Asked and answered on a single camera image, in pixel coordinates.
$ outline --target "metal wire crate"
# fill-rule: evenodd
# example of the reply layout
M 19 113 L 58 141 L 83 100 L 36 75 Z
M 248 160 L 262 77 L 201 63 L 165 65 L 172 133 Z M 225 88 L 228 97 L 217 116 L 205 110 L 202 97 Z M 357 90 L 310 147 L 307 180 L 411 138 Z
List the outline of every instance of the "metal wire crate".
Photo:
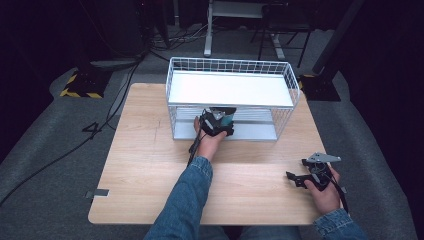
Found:
M 194 139 L 193 119 L 209 107 L 236 107 L 232 140 L 275 141 L 299 101 L 287 62 L 171 58 L 166 99 L 174 139 Z

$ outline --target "denim jacket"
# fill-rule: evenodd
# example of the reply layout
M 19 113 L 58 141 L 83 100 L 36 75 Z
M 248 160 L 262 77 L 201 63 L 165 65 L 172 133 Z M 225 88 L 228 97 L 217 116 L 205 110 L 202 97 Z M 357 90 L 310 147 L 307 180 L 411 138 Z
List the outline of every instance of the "denim jacket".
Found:
M 203 157 L 194 158 L 144 239 L 197 239 L 212 176 L 210 162 Z M 314 224 L 323 239 L 366 239 L 343 209 L 318 218 Z

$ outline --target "person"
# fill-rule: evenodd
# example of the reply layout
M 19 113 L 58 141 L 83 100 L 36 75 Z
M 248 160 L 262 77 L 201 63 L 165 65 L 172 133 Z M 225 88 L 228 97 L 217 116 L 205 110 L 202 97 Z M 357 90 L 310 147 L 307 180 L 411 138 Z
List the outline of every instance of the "person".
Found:
M 172 189 L 165 206 L 144 239 L 229 239 L 222 228 L 200 227 L 203 207 L 212 182 L 215 153 L 226 132 L 211 137 L 200 129 L 198 118 L 194 120 L 196 132 L 201 131 L 197 156 L 183 171 Z M 336 181 L 340 175 L 331 168 Z M 317 210 L 322 214 L 314 221 L 323 239 L 367 239 L 362 229 L 340 206 L 340 197 L 330 183 L 324 191 L 305 180 Z M 299 230 L 293 226 L 244 227 L 240 239 L 300 239 Z

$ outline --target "finger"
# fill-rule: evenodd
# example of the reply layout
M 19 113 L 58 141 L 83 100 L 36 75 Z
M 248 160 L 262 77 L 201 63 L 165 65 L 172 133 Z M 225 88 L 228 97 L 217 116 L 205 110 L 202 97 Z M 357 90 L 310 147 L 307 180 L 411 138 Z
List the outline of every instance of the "finger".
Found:
M 196 116 L 196 117 L 194 118 L 193 125 L 194 125 L 194 130 L 195 130 L 196 132 L 198 132 L 198 131 L 199 131 L 199 129 L 200 129 L 199 117 L 197 117 L 197 116 Z
M 215 138 L 217 138 L 219 141 L 222 141 L 222 140 L 224 140 L 224 138 L 226 136 L 227 136 L 227 132 L 226 131 L 222 131 L 218 135 L 216 135 Z
M 309 191 L 311 191 L 312 194 L 319 192 L 318 188 L 315 187 L 315 184 L 312 181 L 305 180 L 304 183 L 305 183 L 305 186 L 309 189 Z
M 338 182 L 340 180 L 340 174 L 332 167 L 330 167 L 331 174 L 333 174 L 333 177 Z

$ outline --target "black cable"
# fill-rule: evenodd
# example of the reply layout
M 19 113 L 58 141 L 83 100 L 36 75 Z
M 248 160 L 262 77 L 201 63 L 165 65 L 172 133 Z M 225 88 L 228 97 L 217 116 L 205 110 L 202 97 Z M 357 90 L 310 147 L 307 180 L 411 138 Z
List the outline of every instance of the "black cable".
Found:
M 131 75 L 129 77 L 129 79 L 131 80 L 132 76 L 134 75 L 135 69 L 137 69 L 138 65 L 140 64 L 141 61 L 139 61 L 135 67 L 133 67 L 131 69 Z M 127 84 L 127 87 L 125 89 L 125 94 L 128 92 L 129 89 L 129 82 Z M 35 171 L 34 173 L 32 173 L 31 175 L 29 175 L 27 178 L 25 178 L 24 180 L 22 180 L 20 183 L 18 183 L 18 185 L 16 185 L 11 191 L 9 191 L 9 193 L 1 200 L 0 202 L 0 208 L 3 206 L 3 204 L 7 201 L 7 199 L 9 199 L 9 197 L 16 191 L 19 189 L 19 187 L 21 187 L 23 184 L 25 184 L 26 182 L 28 182 L 31 178 L 35 177 L 37 174 L 39 174 L 40 172 L 44 171 L 46 168 L 50 167 L 51 165 L 57 163 L 58 161 L 64 159 L 65 157 L 67 157 L 68 155 L 70 155 L 71 153 L 75 152 L 77 149 L 79 149 L 80 147 L 82 147 L 84 144 L 86 144 L 89 140 L 93 139 L 93 137 L 95 135 L 97 135 L 97 133 L 101 132 L 101 130 L 106 126 L 106 124 L 109 123 L 109 121 L 116 115 L 116 113 L 118 112 L 118 109 L 121 107 L 122 103 L 124 101 L 124 97 L 121 99 L 121 102 L 119 103 L 118 107 L 115 109 L 115 111 L 113 112 L 113 114 L 106 119 L 105 123 L 103 123 L 103 125 L 100 126 L 99 129 L 97 129 L 96 131 L 94 131 L 91 136 L 89 136 L 88 138 L 86 138 L 84 141 L 82 141 L 80 144 L 78 144 L 76 147 L 74 147 L 73 149 L 71 149 L 70 151 L 66 152 L 65 154 L 63 154 L 62 156 L 56 158 L 55 160 L 51 161 L 50 163 L 44 165 L 42 168 L 38 169 L 37 171 Z
M 124 94 L 122 95 L 122 98 L 121 98 L 121 102 L 119 103 L 119 106 L 118 106 L 118 108 L 117 109 L 119 109 L 119 107 L 122 105 L 122 103 L 123 103 L 123 101 L 124 101 L 124 99 L 125 99 L 125 96 L 127 95 L 127 92 L 128 92 L 128 86 L 130 85 L 130 83 L 131 83 L 131 78 L 132 78 L 132 74 L 131 74 L 131 72 L 134 72 L 135 71 L 135 68 L 137 68 L 136 66 L 135 67 L 133 67 L 132 69 L 130 69 L 130 71 L 128 72 L 128 74 L 127 74 L 127 81 L 119 88 L 119 91 L 118 91 L 118 94 L 116 94 L 116 96 L 115 96 L 115 99 L 113 100 L 113 102 L 115 102 L 116 101 L 116 99 L 118 98 L 118 96 L 119 96 L 119 94 L 121 93 L 121 91 L 122 91 L 122 89 L 124 89 L 124 87 L 125 86 L 127 86 L 127 88 L 125 89 L 125 92 L 124 92 Z M 116 128 L 115 127 L 112 127 L 110 124 L 109 124 L 109 121 L 107 120 L 108 118 L 109 118 L 109 116 L 110 116 L 110 111 L 112 110 L 112 107 L 113 107 L 113 104 L 112 105 L 110 105 L 110 107 L 109 107 L 109 110 L 108 110 L 108 112 L 107 112 L 107 116 L 106 116 L 106 122 L 107 122 L 107 125 L 111 128 L 111 129 L 113 129 L 113 130 L 115 130 L 116 131 Z
M 193 144 L 190 146 L 190 149 L 188 150 L 188 152 L 190 153 L 190 157 L 189 157 L 188 162 L 187 162 L 187 167 L 193 161 L 194 155 L 196 154 L 197 149 L 199 148 L 200 142 L 207 135 L 205 133 L 202 137 L 200 137 L 200 133 L 202 132 L 202 126 L 203 126 L 204 123 L 205 122 L 204 122 L 203 117 L 200 117 L 200 119 L 199 119 L 199 131 L 197 132 L 197 135 L 196 135 L 196 138 L 194 139 Z
M 204 26 L 202 26 L 201 28 L 199 28 L 197 30 L 193 30 L 191 33 L 188 33 L 188 30 L 185 30 L 185 33 L 183 35 L 181 35 L 181 36 L 178 36 L 178 34 L 181 32 L 181 30 L 178 31 L 173 37 L 170 38 L 170 39 L 174 39 L 174 40 L 171 41 L 170 47 L 158 47 L 158 46 L 155 45 L 155 41 L 153 40 L 152 49 L 154 49 L 156 51 L 175 50 L 175 49 L 177 49 L 178 47 L 180 47 L 184 43 L 191 43 L 191 42 L 197 41 L 200 38 L 206 37 L 206 35 L 199 36 L 199 37 L 194 37 L 197 33 L 201 32 L 202 30 L 203 31 L 206 30 L 206 27 L 207 27 L 207 25 L 204 25 Z
M 152 50 L 150 50 L 150 53 L 151 54 L 153 54 L 153 55 L 155 55 L 157 58 L 160 58 L 160 59 L 162 59 L 162 60 L 164 60 L 164 61 L 167 61 L 167 62 L 170 62 L 171 60 L 169 60 L 169 59 L 167 59 L 167 58 L 165 58 L 165 57 L 163 57 L 163 56 L 161 56 L 161 55 L 159 55 L 159 54 L 157 54 L 157 53 L 155 53 L 154 51 L 152 51 Z
M 347 206 L 346 196 L 343 189 L 340 187 L 340 185 L 337 183 L 337 180 L 334 178 L 330 178 L 329 176 L 325 175 L 330 181 L 334 184 L 334 187 L 336 187 L 337 192 L 339 193 L 340 200 L 342 201 L 342 205 L 346 213 L 349 213 L 349 207 Z
M 84 12 L 85 12 L 85 14 L 87 15 L 87 17 L 88 17 L 88 19 L 90 20 L 90 22 L 91 22 L 91 24 L 93 25 L 93 27 L 94 27 L 94 29 L 96 30 L 96 32 L 97 32 L 97 35 L 100 37 L 100 39 L 102 40 L 102 42 L 104 43 L 104 44 L 106 44 L 106 46 L 112 51 L 112 52 L 114 52 L 114 53 L 116 53 L 116 54 L 118 54 L 119 56 L 122 56 L 122 57 L 129 57 L 129 58 L 139 58 L 139 57 L 141 57 L 144 53 L 145 53 L 145 50 L 143 49 L 140 53 L 139 53 L 139 55 L 133 55 L 133 56 L 130 56 L 130 55 L 125 55 L 125 54 L 123 54 L 123 53 L 121 53 L 121 52 L 119 52 L 119 51 L 117 51 L 117 50 L 115 50 L 112 46 L 110 46 L 110 44 L 104 39 L 104 37 L 102 36 L 102 34 L 100 33 L 100 30 L 97 28 L 97 26 L 96 26 L 96 24 L 94 23 L 94 21 L 93 21 L 93 18 L 91 17 L 91 15 L 90 15 L 90 13 L 88 12 L 88 10 L 87 10 L 87 8 L 84 6 L 84 4 L 81 2 L 81 0 L 78 0 L 78 2 L 80 3 L 80 5 L 81 5 L 81 7 L 82 7 L 82 9 L 84 10 Z

